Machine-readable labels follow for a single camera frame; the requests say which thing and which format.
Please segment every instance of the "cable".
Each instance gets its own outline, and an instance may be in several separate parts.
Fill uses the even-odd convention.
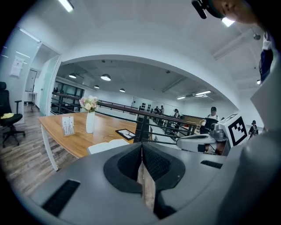
[[[209,146],[211,146],[211,144],[209,144]],[[211,146],[212,147],[212,146]],[[215,149],[212,147],[212,149],[215,151]]]

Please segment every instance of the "black office chair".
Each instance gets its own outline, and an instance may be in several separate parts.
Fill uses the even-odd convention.
[[[200,127],[200,134],[208,134],[212,127],[213,123],[218,123],[216,119],[213,118],[205,118],[206,124]]]
[[[9,91],[6,90],[6,83],[0,82],[0,116],[3,116],[4,113],[11,113],[11,107],[10,107],[10,101],[9,101]],[[3,148],[5,148],[4,142],[10,137],[13,136],[14,139],[17,141],[18,145],[19,142],[15,137],[15,134],[23,134],[25,136],[24,131],[16,131],[16,128],[14,127],[14,123],[18,122],[22,118],[22,114],[18,114],[18,103],[21,102],[15,101],[17,103],[17,114],[14,114],[10,118],[6,119],[0,119],[0,125],[3,127],[9,127],[10,131],[3,133]]]

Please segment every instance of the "flower vase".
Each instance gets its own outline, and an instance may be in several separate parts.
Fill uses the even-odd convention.
[[[91,134],[94,131],[95,112],[88,112],[86,120],[86,131]]]

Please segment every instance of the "wooden floor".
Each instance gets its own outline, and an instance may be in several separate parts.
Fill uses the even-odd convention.
[[[25,131],[25,137],[22,134],[17,135],[20,145],[13,137],[5,142],[6,147],[0,145],[0,162],[6,177],[18,191],[29,196],[40,184],[50,176],[56,174],[53,169],[47,152],[44,147],[41,127],[38,122],[39,110],[31,105],[24,106],[25,123],[15,125],[18,131]],[[76,158],[62,148],[51,136],[49,143],[54,159],[59,167],[63,169],[76,160]],[[143,199],[147,207],[153,209],[155,184],[143,164],[139,169],[138,182],[143,186]]]

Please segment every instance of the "white robot part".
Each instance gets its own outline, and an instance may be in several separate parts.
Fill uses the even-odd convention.
[[[228,141],[230,148],[247,140],[247,130],[240,112],[229,115],[224,120],[212,124],[209,134],[192,135],[177,140],[183,150],[198,152],[200,145],[210,144],[214,150],[217,142]]]

